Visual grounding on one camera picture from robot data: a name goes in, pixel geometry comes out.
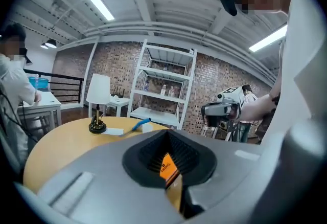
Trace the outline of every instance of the wooden tabletop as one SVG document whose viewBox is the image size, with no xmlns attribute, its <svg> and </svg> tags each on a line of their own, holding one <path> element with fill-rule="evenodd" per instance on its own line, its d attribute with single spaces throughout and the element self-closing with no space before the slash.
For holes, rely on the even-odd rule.
<svg viewBox="0 0 327 224">
<path fill-rule="evenodd" d="M 103 117 L 109 128 L 123 128 L 124 132 L 140 121 L 134 118 Z M 89 132 L 91 118 L 75 120 L 63 124 L 46 134 L 33 148 L 24 169 L 24 185 L 34 193 L 43 186 L 56 172 L 87 151 L 111 142 L 120 141 L 142 133 L 133 131 L 125 137 Z M 167 129 L 150 122 L 153 130 Z"/>
</svg>

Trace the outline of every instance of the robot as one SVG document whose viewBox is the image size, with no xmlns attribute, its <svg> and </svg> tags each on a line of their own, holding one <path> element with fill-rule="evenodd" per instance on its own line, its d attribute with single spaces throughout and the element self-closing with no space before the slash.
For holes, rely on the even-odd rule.
<svg viewBox="0 0 327 224">
<path fill-rule="evenodd" d="M 217 101 L 201 108 L 204 124 L 208 127 L 219 127 L 225 132 L 234 132 L 234 122 L 241 115 L 244 104 L 242 87 L 230 87 L 217 94 Z"/>
</svg>

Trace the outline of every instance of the white lampshade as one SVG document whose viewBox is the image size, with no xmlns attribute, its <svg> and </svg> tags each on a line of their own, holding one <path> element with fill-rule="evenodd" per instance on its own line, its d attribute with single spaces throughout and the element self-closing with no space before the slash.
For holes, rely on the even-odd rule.
<svg viewBox="0 0 327 224">
<path fill-rule="evenodd" d="M 110 102 L 110 77 L 94 73 L 86 101 L 94 104 L 108 104 Z"/>
</svg>

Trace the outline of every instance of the brick wall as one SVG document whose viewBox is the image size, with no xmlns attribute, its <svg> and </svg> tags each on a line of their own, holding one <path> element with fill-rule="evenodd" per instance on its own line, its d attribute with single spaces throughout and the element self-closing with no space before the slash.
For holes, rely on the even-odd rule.
<svg viewBox="0 0 327 224">
<path fill-rule="evenodd" d="M 92 51 L 93 44 L 82 45 L 68 50 L 59 51 L 53 64 L 52 73 L 84 78 L 86 65 Z M 79 84 L 77 80 L 61 79 L 53 77 L 51 82 Z M 55 95 L 77 95 L 78 86 L 51 84 L 53 89 L 76 89 L 76 91 L 53 91 Z M 57 97 L 59 101 L 71 101 L 65 103 L 77 102 L 78 97 Z"/>
<path fill-rule="evenodd" d="M 81 74 L 85 70 L 87 63 L 86 55 L 90 53 L 92 45 L 83 46 L 80 51 L 76 48 L 61 51 L 57 54 L 54 64 L 54 70 L 60 69 L 61 74 Z M 114 86 L 125 89 L 125 97 L 130 96 L 130 91 L 135 74 L 136 64 L 141 52 L 141 43 L 138 42 L 111 42 L 101 43 L 95 51 L 92 60 L 87 82 L 86 91 L 93 73 L 103 74 L 111 78 L 111 92 Z M 142 65 L 148 63 L 148 56 L 145 54 Z M 164 64 L 153 62 L 153 68 L 163 69 Z M 168 65 L 168 71 L 183 74 L 184 69 L 174 65 Z M 139 76 L 136 84 L 137 89 L 141 89 L 144 76 Z M 175 96 L 178 97 L 180 84 L 175 82 L 163 81 L 161 79 L 149 78 L 149 91 L 160 93 L 161 87 L 166 84 L 167 90 L 170 86 L 175 87 Z M 253 92 L 261 97 L 270 91 L 270 87 L 256 79 L 245 71 L 230 65 L 219 59 L 215 59 L 203 54 L 198 54 L 195 68 L 195 83 L 193 83 L 190 101 L 183 124 L 183 129 L 189 132 L 200 134 L 202 119 L 200 115 L 201 106 L 208 102 L 215 101 L 217 93 L 228 87 L 250 84 Z M 183 89 L 183 98 L 185 99 L 188 85 Z M 139 95 L 134 95 L 133 107 L 135 108 L 139 101 Z M 153 108 L 159 111 L 175 113 L 177 104 L 165 100 L 159 100 L 144 96 L 141 106 Z M 122 109 L 122 116 L 125 116 L 127 109 Z"/>
</svg>

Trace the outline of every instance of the orange object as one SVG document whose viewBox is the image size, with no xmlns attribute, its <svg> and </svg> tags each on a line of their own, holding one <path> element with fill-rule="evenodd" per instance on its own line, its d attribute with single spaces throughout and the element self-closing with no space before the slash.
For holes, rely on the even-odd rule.
<svg viewBox="0 0 327 224">
<path fill-rule="evenodd" d="M 169 185 L 179 176 L 179 171 L 173 162 L 170 155 L 167 153 L 162 160 L 161 170 L 160 170 L 160 177 L 163 177 L 166 180 L 166 187 Z"/>
</svg>

